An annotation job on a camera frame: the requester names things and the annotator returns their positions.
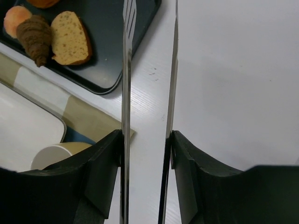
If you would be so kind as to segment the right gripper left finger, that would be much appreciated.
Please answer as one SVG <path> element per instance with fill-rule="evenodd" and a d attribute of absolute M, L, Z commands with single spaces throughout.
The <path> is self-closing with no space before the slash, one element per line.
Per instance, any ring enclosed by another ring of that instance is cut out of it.
<path fill-rule="evenodd" d="M 0 170 L 3 224 L 101 224 L 108 218 L 119 165 L 122 134 L 43 170 Z"/>

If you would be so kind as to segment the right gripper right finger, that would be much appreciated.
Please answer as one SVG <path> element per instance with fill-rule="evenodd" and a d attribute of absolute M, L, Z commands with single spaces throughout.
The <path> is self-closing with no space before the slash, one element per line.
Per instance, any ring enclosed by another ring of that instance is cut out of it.
<path fill-rule="evenodd" d="M 230 167 L 174 131 L 179 208 L 184 224 L 296 224 L 298 166 Z"/>

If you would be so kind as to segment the brown chocolate croissant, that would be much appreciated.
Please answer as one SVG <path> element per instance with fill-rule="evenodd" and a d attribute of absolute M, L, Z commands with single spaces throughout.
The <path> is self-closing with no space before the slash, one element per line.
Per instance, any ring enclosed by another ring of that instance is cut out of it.
<path fill-rule="evenodd" d="M 37 67 L 47 63 L 52 44 L 52 31 L 44 17 L 33 15 L 26 19 L 17 26 L 16 36 Z"/>

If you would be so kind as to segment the metal serving tongs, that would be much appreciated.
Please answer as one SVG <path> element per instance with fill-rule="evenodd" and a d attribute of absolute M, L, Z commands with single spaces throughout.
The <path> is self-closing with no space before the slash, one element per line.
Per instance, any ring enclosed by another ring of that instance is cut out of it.
<path fill-rule="evenodd" d="M 123 4 L 123 61 L 122 61 L 122 109 L 121 130 L 124 148 L 121 153 L 121 191 L 120 191 L 120 223 L 129 223 L 129 168 L 130 168 L 130 100 L 131 100 L 131 59 L 132 41 L 136 23 L 136 1 L 126 0 Z M 164 163 L 160 191 L 158 223 L 165 223 L 169 169 L 171 162 L 171 134 L 174 118 L 178 75 L 178 17 L 175 17 L 174 39 L 172 50 L 171 79 L 164 147 Z"/>

